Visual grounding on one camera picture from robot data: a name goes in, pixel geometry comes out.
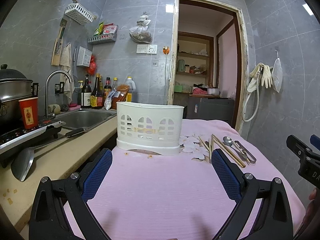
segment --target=pot lid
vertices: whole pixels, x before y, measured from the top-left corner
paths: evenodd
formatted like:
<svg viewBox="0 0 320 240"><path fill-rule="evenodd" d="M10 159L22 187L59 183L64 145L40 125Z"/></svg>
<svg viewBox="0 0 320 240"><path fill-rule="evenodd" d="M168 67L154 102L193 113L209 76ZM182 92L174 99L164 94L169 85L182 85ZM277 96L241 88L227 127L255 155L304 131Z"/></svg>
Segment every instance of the pot lid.
<svg viewBox="0 0 320 240"><path fill-rule="evenodd" d="M15 69L7 69L7 64L2 64L0 66L0 80L8 79L8 78L19 78L19 79L26 79L26 76L22 74L20 71Z"/></svg>

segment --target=cooking pot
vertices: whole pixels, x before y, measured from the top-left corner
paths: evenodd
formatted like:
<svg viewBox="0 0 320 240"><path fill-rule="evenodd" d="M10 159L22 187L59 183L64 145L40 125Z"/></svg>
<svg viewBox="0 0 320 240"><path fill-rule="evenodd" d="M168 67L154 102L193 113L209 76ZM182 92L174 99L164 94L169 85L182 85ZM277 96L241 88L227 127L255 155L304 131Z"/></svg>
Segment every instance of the cooking pot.
<svg viewBox="0 0 320 240"><path fill-rule="evenodd" d="M20 119L19 100L32 97L32 80L7 67L0 66L0 125Z"/></svg>
<svg viewBox="0 0 320 240"><path fill-rule="evenodd" d="M219 88L208 88L207 90L209 95L220 95L220 89Z"/></svg>

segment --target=faucet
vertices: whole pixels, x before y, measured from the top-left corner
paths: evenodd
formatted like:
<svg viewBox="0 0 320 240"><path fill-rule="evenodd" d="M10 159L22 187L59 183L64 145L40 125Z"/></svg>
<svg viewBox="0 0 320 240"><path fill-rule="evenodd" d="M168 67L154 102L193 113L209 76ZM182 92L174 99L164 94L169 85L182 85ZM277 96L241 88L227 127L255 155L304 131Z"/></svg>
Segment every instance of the faucet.
<svg viewBox="0 0 320 240"><path fill-rule="evenodd" d="M53 71L47 78L47 81L45 82L45 94L44 94L44 112L45 112L45 117L48 118L48 90L49 90L49 81L50 79L55 75L55 74L64 74L68 80L69 80L69 83L71 83L72 81L72 77L70 76L70 74L67 72L67 71L64 71L64 70L56 70L56 71Z"/></svg>

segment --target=red paper cup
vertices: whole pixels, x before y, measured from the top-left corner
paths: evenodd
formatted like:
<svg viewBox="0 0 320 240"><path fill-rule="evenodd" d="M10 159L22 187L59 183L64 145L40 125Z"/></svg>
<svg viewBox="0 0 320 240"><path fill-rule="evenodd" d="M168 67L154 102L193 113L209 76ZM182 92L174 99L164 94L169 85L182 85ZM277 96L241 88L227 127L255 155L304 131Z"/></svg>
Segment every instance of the red paper cup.
<svg viewBox="0 0 320 240"><path fill-rule="evenodd" d="M19 100L24 128L31 129L38 125L38 98Z"/></svg>

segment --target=kitchen sink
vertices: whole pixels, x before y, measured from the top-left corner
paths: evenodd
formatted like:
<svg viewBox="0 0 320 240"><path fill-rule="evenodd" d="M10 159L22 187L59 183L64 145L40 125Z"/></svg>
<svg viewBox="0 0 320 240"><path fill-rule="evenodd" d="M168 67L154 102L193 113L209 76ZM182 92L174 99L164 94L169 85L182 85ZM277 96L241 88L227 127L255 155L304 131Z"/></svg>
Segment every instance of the kitchen sink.
<svg viewBox="0 0 320 240"><path fill-rule="evenodd" d="M63 114L58 114L55 119L66 122L64 128L75 130L83 128L91 130L105 121L116 116L116 111L80 108Z"/></svg>

